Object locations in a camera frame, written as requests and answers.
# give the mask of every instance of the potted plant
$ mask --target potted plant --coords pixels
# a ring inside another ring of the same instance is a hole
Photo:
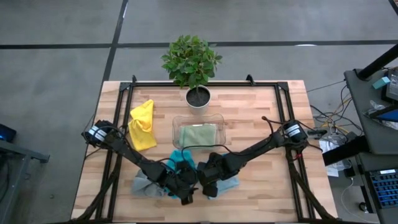
[[[204,85],[209,78],[214,78],[214,70],[222,58],[209,48],[207,41],[190,35],[180,36],[162,56],[165,62],[162,68],[169,73],[169,79],[180,88],[189,86],[185,100],[195,115],[206,113],[211,94]]]

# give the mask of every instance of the gray cloth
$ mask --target gray cloth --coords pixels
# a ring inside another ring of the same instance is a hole
[[[139,170],[131,185],[131,194],[140,197],[163,197],[165,192],[158,185],[148,180],[147,176]]]

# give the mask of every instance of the yellow cloth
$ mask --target yellow cloth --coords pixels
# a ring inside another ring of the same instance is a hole
[[[153,112],[153,100],[148,100],[130,111],[132,121],[129,122],[129,132],[134,148],[137,151],[156,146],[156,140],[152,133]]]

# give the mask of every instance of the clear plastic container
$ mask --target clear plastic container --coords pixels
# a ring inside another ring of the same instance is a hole
[[[207,146],[225,144],[224,117],[176,116],[173,119],[173,145],[177,149],[187,146]],[[211,147],[192,147],[188,149],[212,149]]]

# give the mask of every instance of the green cloth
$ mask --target green cloth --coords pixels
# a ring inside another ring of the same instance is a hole
[[[189,125],[180,128],[180,147],[208,146],[216,144],[216,125]]]

